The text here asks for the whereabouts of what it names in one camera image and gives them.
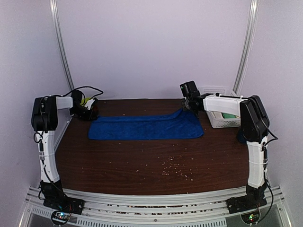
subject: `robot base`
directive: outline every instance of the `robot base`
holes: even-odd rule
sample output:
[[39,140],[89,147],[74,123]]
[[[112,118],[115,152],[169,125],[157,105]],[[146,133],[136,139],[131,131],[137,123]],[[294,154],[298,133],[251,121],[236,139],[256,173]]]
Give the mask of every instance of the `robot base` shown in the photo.
[[[67,206],[63,209],[61,209],[60,211],[64,212],[64,213],[72,213],[72,214],[82,214],[82,210],[83,210],[83,206],[84,206],[84,200],[80,200],[80,199],[76,199],[76,198],[69,198],[70,201],[70,206]],[[50,207],[54,210],[58,209],[58,205],[52,204],[50,201],[45,200],[43,202],[43,205],[45,207]]]
[[[257,205],[254,206],[247,205],[247,195],[237,198],[230,198],[226,201],[226,203],[230,214],[244,212],[247,210],[257,208]],[[267,204],[266,198],[260,198],[256,204],[258,204],[259,207],[265,206]]]

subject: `blue object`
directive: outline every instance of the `blue object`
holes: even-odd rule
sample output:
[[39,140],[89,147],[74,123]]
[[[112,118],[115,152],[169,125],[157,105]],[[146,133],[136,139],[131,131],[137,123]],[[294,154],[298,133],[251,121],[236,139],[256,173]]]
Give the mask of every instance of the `blue object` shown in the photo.
[[98,117],[91,123],[91,140],[193,139],[203,136],[200,121],[190,111],[138,117]]

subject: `basket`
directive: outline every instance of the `basket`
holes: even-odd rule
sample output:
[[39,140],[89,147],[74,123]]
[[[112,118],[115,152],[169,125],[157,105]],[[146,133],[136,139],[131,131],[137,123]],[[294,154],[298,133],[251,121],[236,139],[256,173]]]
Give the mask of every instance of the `basket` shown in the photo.
[[[236,96],[233,90],[226,87],[200,87],[199,91],[201,94],[205,93],[220,93],[225,96]],[[213,112],[206,112],[208,119],[214,129],[217,128],[231,128],[231,127],[240,127],[241,119],[240,118],[216,118]]]

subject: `white wall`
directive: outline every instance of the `white wall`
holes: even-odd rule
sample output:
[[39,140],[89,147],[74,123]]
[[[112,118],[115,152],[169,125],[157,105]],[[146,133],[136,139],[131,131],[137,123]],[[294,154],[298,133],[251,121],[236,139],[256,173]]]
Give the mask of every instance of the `white wall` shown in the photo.
[[[0,220],[13,227],[29,186],[40,178],[34,98],[65,93],[68,86],[49,1],[3,0],[0,21]],[[67,118],[68,112],[60,113],[58,131]]]
[[303,218],[303,1],[262,0],[242,94],[258,94],[279,140],[269,145],[269,177],[295,220]]
[[233,87],[250,0],[64,0],[58,11],[75,86],[180,98],[192,79]]

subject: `wood grain surface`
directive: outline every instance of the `wood grain surface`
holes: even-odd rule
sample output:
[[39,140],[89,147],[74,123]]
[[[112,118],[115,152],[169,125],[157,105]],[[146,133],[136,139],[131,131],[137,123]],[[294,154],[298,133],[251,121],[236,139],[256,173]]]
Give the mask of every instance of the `wood grain surface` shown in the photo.
[[[102,116],[170,114],[179,99],[99,100]],[[213,129],[190,140],[89,140],[90,122],[74,118],[56,152],[64,188],[123,195],[208,192],[245,186],[248,149],[237,128]]]

